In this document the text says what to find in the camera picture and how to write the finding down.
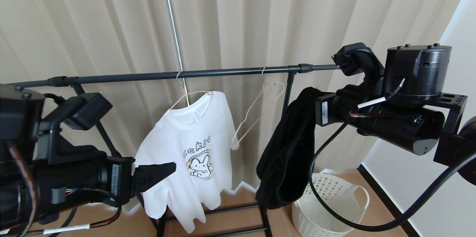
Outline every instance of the beige curtain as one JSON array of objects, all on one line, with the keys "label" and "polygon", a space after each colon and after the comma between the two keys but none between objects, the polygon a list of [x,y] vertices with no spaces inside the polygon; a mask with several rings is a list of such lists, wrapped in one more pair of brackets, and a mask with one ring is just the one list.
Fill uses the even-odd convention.
[{"label": "beige curtain", "polygon": [[[342,45],[364,42],[385,62],[386,49],[437,42],[459,0],[170,0],[185,70],[331,64]],[[177,49],[167,0],[0,0],[2,83],[53,76],[177,71]],[[335,91],[362,76],[340,71],[298,74],[291,100],[306,86]],[[286,81],[269,74],[266,83]],[[223,91],[235,125],[261,89],[260,76],[187,79],[189,91]],[[114,108],[103,119],[114,145],[133,156],[161,115],[181,96],[180,82],[140,81],[85,85]],[[39,88],[73,96],[71,88]],[[272,88],[252,110],[247,129],[278,93]],[[194,101],[198,96],[191,96]],[[258,183],[255,166],[280,119],[280,98],[233,153],[234,184]],[[53,105],[48,102],[46,112]],[[316,145],[337,125],[316,128]],[[75,144],[105,150],[96,129],[64,134]],[[319,168],[354,168],[374,138],[347,128]]]}]

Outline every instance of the wooden floor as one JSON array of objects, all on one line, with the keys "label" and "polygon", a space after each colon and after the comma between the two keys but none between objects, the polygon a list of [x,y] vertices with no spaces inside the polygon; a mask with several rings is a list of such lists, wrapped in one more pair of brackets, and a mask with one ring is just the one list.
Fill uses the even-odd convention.
[{"label": "wooden floor", "polygon": [[[362,178],[359,172],[348,171],[340,174],[340,177],[345,180],[361,185],[369,191],[370,205],[367,212],[362,219],[361,224],[365,225],[379,225],[393,220],[393,216],[386,209],[384,204],[380,201],[378,196],[370,188],[367,182]],[[361,201],[362,196],[357,195],[357,199]],[[236,195],[231,196],[227,193],[222,193],[222,207],[242,205],[243,203],[254,203],[254,194],[248,190],[242,189]],[[103,220],[114,214],[114,211],[109,210],[104,205],[97,206],[82,206],[78,208],[73,222],[70,225],[84,224],[88,222],[95,222]],[[38,228],[52,228],[59,227],[68,212],[61,214],[61,217],[55,223],[49,225],[35,225],[34,229]],[[299,237],[299,233],[294,229],[291,220],[291,206],[286,206],[277,210],[268,211],[269,223],[272,228],[274,237]],[[187,235],[177,221],[169,221],[165,227],[165,237],[202,237],[212,234],[224,233],[231,230],[244,230],[261,226],[261,215],[258,208],[237,210],[232,212],[224,212],[218,214],[207,215],[207,223],[201,223],[195,220],[195,231]],[[90,230],[78,230],[74,232],[62,233],[62,237],[108,237],[108,236],[137,236],[137,237],[153,237],[156,236],[155,228],[150,223],[144,210],[140,208],[133,215],[123,212],[121,217],[113,224]],[[255,232],[250,234],[239,235],[241,237],[264,237],[263,232]],[[348,233],[346,237],[406,237],[407,235],[401,227],[390,231],[374,233],[362,232],[353,230]]]}]

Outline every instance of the cartoon cat graphic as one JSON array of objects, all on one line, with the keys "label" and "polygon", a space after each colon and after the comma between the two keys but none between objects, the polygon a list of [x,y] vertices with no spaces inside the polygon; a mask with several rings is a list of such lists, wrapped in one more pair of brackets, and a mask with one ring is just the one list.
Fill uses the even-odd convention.
[{"label": "cartoon cat graphic", "polygon": [[211,162],[208,154],[205,155],[202,160],[200,160],[200,158],[192,159],[187,166],[193,170],[190,175],[203,179],[211,178],[212,170],[210,169]]}]

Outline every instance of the perforated basket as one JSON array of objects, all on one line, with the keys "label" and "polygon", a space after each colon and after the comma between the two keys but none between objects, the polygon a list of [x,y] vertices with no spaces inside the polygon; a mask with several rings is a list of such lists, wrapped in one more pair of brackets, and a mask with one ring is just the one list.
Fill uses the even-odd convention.
[{"label": "perforated basket", "polygon": [[[313,174],[312,180],[317,192],[332,210],[352,222],[359,223],[362,220],[369,206],[366,189],[331,174]],[[362,207],[354,194],[358,188],[367,196],[367,203]],[[292,219],[302,237],[340,237],[352,230],[352,227],[337,220],[320,204],[309,185],[304,195],[293,203]]]}]

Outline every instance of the black cloth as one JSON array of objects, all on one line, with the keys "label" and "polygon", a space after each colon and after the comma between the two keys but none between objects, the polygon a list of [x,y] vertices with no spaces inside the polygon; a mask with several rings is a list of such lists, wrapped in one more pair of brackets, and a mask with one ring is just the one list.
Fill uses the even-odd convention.
[{"label": "black cloth", "polygon": [[314,155],[315,102],[323,94],[305,88],[279,121],[256,167],[261,180],[256,199],[263,207],[280,208],[303,195]]}]

